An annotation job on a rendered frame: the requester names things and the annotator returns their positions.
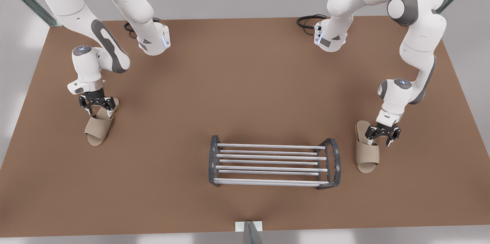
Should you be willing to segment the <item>beige slipper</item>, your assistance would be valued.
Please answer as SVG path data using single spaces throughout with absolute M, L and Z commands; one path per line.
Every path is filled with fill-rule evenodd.
M 356 164 L 363 174 L 368 174 L 375 169 L 380 162 L 379 146 L 371 142 L 365 134 L 370 123 L 360 120 L 356 124 Z
M 110 116 L 105 108 L 99 108 L 96 115 L 88 120 L 85 128 L 85 134 L 87 135 L 88 142 L 93 146 L 101 145 L 106 139 L 108 132 L 111 128 L 113 118 L 120 108 L 120 101 L 114 98 L 116 107 Z

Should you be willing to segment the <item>grey metal shoe rack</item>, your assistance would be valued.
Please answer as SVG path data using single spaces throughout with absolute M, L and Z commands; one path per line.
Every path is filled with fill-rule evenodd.
M 337 187 L 341 182 L 341 155 L 335 139 L 320 145 L 259 145 L 210 141 L 208 181 L 256 186 Z

